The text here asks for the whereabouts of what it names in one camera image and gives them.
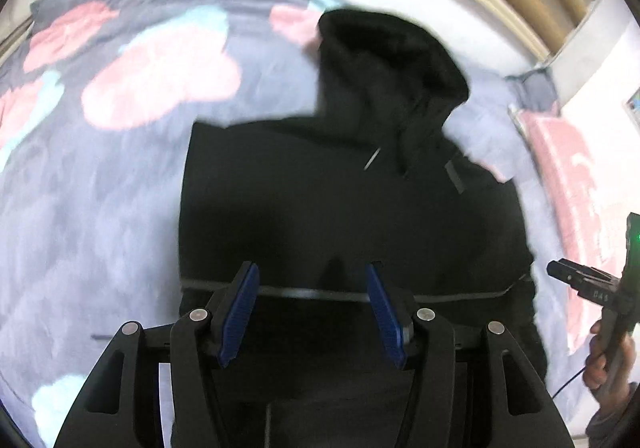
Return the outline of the right hand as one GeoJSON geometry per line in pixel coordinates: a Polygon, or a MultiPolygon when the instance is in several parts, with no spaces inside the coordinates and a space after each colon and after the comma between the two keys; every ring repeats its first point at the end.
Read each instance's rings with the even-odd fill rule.
{"type": "Polygon", "coordinates": [[[620,349],[618,350],[618,353],[623,356],[620,368],[618,368],[612,382],[608,382],[611,373],[605,369],[606,357],[600,329],[600,320],[594,323],[590,329],[593,338],[589,344],[589,355],[586,358],[582,381],[596,396],[596,401],[599,404],[597,415],[604,419],[626,408],[631,395],[629,376],[637,354],[634,339],[630,335],[625,335],[620,341],[620,349]]]}

